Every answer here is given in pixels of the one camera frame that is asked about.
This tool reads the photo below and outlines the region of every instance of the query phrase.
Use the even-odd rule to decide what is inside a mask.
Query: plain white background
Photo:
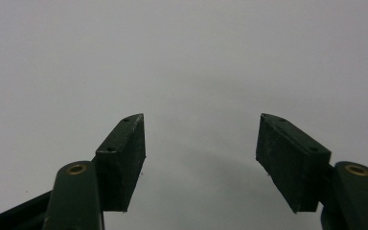
[[[255,161],[260,114],[368,166],[368,1],[0,1],[0,212],[140,112],[106,229],[321,229]]]

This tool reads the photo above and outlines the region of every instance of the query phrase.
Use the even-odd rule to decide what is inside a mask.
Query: gray surface
[[[145,113],[107,229],[321,229],[254,160],[262,112],[368,166],[368,1],[0,1],[0,211]]]

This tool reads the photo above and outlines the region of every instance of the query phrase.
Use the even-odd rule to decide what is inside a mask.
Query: brass screw
[[[347,170],[349,173],[360,175],[360,176],[368,176],[368,171],[357,165],[347,165],[345,166],[345,170]]]
[[[72,175],[80,174],[85,172],[86,169],[87,169],[86,165],[73,165],[67,169],[67,173]]]

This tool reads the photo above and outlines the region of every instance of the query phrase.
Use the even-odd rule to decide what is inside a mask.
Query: white tabletop
[[[368,166],[368,1],[0,1],[0,212],[140,112],[106,229],[321,229],[255,161],[260,114]]]

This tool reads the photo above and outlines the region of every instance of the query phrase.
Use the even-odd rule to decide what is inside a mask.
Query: white surface
[[[368,166],[368,1],[0,1],[0,211],[139,112],[107,229],[321,229],[255,161],[260,114]]]

